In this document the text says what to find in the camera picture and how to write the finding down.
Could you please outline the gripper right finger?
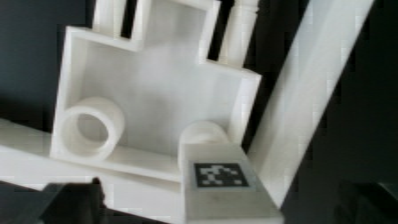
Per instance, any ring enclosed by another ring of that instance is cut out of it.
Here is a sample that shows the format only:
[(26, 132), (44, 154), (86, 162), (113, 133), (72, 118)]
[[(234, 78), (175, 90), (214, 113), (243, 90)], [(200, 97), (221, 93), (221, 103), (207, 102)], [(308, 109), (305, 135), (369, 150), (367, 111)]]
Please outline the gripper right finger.
[(339, 182), (333, 224), (398, 224), (398, 183)]

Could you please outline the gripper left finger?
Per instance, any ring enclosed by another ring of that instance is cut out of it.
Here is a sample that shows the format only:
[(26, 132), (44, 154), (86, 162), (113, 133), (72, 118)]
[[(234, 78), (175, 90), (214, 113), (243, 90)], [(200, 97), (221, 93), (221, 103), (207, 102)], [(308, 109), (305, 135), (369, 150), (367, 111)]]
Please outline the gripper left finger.
[(104, 193), (88, 183), (49, 183), (26, 202), (12, 224), (102, 224)]

